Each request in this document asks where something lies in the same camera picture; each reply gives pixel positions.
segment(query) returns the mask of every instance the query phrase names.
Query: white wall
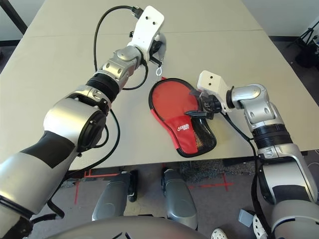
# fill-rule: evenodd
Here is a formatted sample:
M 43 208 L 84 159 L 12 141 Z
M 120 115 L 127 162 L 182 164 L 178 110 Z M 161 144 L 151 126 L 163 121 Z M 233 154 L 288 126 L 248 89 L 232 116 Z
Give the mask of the white wall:
M 44 0 L 9 0 L 25 24 L 30 25 Z M 19 40 L 22 34 L 0 7 L 0 41 Z
M 319 15 L 319 0 L 242 0 L 270 36 L 299 36 Z
M 319 16 L 319 0 L 242 0 L 268 35 L 298 36 Z M 10 0 L 29 25 L 44 0 Z M 22 34 L 0 8 L 0 40 L 21 39 Z

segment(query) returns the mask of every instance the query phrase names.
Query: silver robot leg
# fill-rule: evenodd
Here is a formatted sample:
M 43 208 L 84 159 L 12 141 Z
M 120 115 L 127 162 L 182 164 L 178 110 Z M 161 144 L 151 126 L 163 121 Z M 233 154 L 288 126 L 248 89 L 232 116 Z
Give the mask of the silver robot leg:
M 93 211 L 92 220 L 123 216 L 129 186 L 130 173 L 115 176 L 100 196 Z
M 162 179 L 167 205 L 167 218 L 197 229 L 197 210 L 190 191 L 180 174 L 173 169 L 164 172 Z

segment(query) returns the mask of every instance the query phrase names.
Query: gray metal cover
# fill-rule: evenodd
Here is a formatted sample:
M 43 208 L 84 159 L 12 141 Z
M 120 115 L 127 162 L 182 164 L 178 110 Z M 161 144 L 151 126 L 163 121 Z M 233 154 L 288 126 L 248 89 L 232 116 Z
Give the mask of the gray metal cover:
M 97 220 L 48 239 L 207 239 L 180 223 L 148 216 Z

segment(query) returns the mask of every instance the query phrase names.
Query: black cable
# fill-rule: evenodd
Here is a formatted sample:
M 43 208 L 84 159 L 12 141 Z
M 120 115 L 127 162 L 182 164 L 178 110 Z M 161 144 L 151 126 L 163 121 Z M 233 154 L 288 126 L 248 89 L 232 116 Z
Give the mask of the black cable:
M 104 18 L 105 18 L 109 13 L 111 13 L 111 12 L 113 12 L 113 11 L 115 11 L 115 10 L 118 10 L 118 9 L 129 9 L 129 10 L 133 11 L 135 8 L 132 7 L 132 6 L 127 6 L 127 5 L 115 6 L 115 7 L 113 7 L 113 8 L 110 8 L 109 10 L 107 10 L 107 11 L 102 15 L 102 17 L 100 18 L 100 20 L 99 20 L 99 22 L 98 22 L 98 25 L 96 26 L 96 30 L 95 30 L 95 33 L 94 33 L 94 42 L 93 42 L 93 58 L 94 58 L 94 69 L 95 69 L 95 71 L 98 70 L 97 58 L 96 58 L 96 43 L 97 43 L 97 37 L 98 37 L 98 33 L 99 33 L 100 26 L 101 26 L 101 24 L 102 24 Z M 135 86 L 135 87 L 122 88 L 122 90 L 125 90 L 125 91 L 135 90 L 135 89 L 141 87 L 141 86 L 145 83 L 145 81 L 146 81 L 146 79 L 147 79 L 147 77 L 148 77 L 149 67 L 148 67 L 148 65 L 147 65 L 146 62 L 143 63 L 143 65 L 145 66 L 145 76 L 144 76 L 143 81 L 142 81 L 140 84 L 138 84 L 137 86 Z
M 221 112 L 221 114 L 224 116 L 224 118 L 227 120 L 227 122 L 244 138 L 244 140 L 246 141 L 250 141 L 253 138 L 248 137 L 247 135 L 245 135 L 234 123 L 233 121 L 231 121 L 229 115 L 227 113 L 223 114 Z
M 39 222 L 55 220 L 55 219 L 56 219 L 56 214 L 55 213 L 51 213 L 51 214 L 43 215 L 41 217 L 37 217 L 37 218 L 31 220 L 31 222 L 33 224 L 36 224 L 36 223 L 39 223 Z
M 271 238 L 272 237 L 272 233 L 271 233 L 271 228 L 269 226 L 269 224 L 267 223 L 267 220 L 265 218 L 263 209 L 258 201 L 258 196 L 257 196 L 257 179 L 258 179 L 258 162 L 257 162 L 257 153 L 256 153 L 256 149 L 253 146 L 253 144 L 251 143 L 251 140 L 253 140 L 253 138 L 248 137 L 247 135 L 245 135 L 234 123 L 233 121 L 230 119 L 229 115 L 227 113 L 223 114 L 221 113 L 224 118 L 227 120 L 227 122 L 243 137 L 244 140 L 246 140 L 249 145 L 251 146 L 252 150 L 253 150 L 253 154 L 254 154 L 254 162 L 255 162 L 255 175 L 253 178 L 253 182 L 251 185 L 251 197 L 252 197 L 252 201 L 253 201 L 253 206 L 255 209 L 255 213 L 257 215 L 257 217 L 260 220 L 260 223 L 262 224 L 263 228 L 265 229 L 267 235 Z
M 96 60 L 96 41 L 97 41 L 97 37 L 98 37 L 98 32 L 99 32 L 99 29 L 100 29 L 100 26 L 104 20 L 104 18 L 111 12 L 115 11 L 115 10 L 118 10 L 118 9 L 129 9 L 129 10 L 133 10 L 133 7 L 131 6 L 127 6 L 127 5 L 120 5 L 120 6 L 115 6 L 113 8 L 110 8 L 109 10 L 107 10 L 103 15 L 102 17 L 100 18 L 99 22 L 98 22 L 98 25 L 96 26 L 96 30 L 95 30 L 95 33 L 94 33 L 94 41 L 93 41 L 93 58 L 94 58 L 94 68 L 95 68 L 95 71 L 98 70 L 98 67 L 97 67 L 97 60 Z
M 144 76 L 143 81 L 137 86 L 134 86 L 134 87 L 131 87 L 131 88 L 123 88 L 122 90 L 125 90 L 125 91 L 135 90 L 135 89 L 141 87 L 145 83 L 145 81 L 146 81 L 146 79 L 148 77 L 148 74 L 149 74 L 149 67 L 148 67 L 147 64 L 145 64 L 144 66 L 145 66 L 145 76 Z
M 52 194 L 52 196 L 50 197 L 50 199 L 47 201 L 47 205 L 48 207 L 55 213 L 53 214 L 46 214 L 43 215 L 41 217 L 37 217 L 33 220 L 31 220 L 31 222 L 33 224 L 39 223 L 39 222 L 43 222 L 43 221 L 49 221 L 49 220 L 55 220 L 55 219 L 62 219 L 64 218 L 64 211 L 62 211 L 62 209 L 60 209 L 57 205 L 55 205 L 52 202 L 52 198 L 53 196 L 56 194 L 56 192 L 59 190 L 59 188 L 61 187 L 62 183 L 66 180 L 65 179 L 66 175 L 63 177 L 63 179 L 61 180 L 59 186 L 55 189 L 54 193 Z
M 87 166 L 87 167 L 85 167 L 85 168 L 82 168 L 82 169 L 79 169 L 79 170 L 77 170 L 77 171 L 74 171 L 74 172 L 69 173 L 69 174 L 66 176 L 66 179 L 71 178 L 72 175 L 74 175 L 74 174 L 84 173 L 85 171 L 87 171 L 87 170 L 89 170 L 89 169 L 91 169 L 91 168 L 96 167 L 96 166 L 99 165 L 100 163 L 103 163 L 105 160 L 107 160 L 107 159 L 111 156 L 111 154 L 115 151 L 115 149 L 117 148 L 117 146 L 118 146 L 118 144 L 119 144 L 119 142 L 120 142 L 121 131 L 120 131 L 119 122 L 118 122 L 118 120 L 117 120 L 117 118 L 116 118 L 116 116 L 115 116 L 115 114 L 114 114 L 114 112 L 113 112 L 112 109 L 110 109 L 110 113 L 112 114 L 112 116 L 113 116 L 113 118 L 114 118 L 114 121 L 115 121 L 115 123 L 116 123 L 116 127 L 117 127 L 117 129 L 118 129 L 118 136 L 117 136 L 117 138 L 116 138 L 116 141 L 115 141 L 115 144 L 114 144 L 113 148 L 111 149 L 111 151 L 110 151 L 107 155 L 105 155 L 105 156 L 104 156 L 102 159 L 100 159 L 99 161 L 97 161 L 97 162 L 95 162 L 95 163 L 93 163 L 93 164 L 91 164 L 91 165 L 89 165 L 89 166 Z
M 106 125 L 104 125 L 104 129 L 105 129 L 105 133 L 106 133 L 106 137 L 103 143 L 99 144 L 99 145 L 95 145 L 94 148 L 101 148 L 103 147 L 109 140 L 109 129 Z

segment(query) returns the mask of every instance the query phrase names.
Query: black mesh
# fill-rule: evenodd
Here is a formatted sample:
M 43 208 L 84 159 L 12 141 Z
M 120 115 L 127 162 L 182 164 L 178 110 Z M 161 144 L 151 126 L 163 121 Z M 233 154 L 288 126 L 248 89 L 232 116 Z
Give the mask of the black mesh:
M 208 152 L 216 146 L 216 138 L 210 130 L 206 119 L 191 119 L 196 138 L 198 152 Z

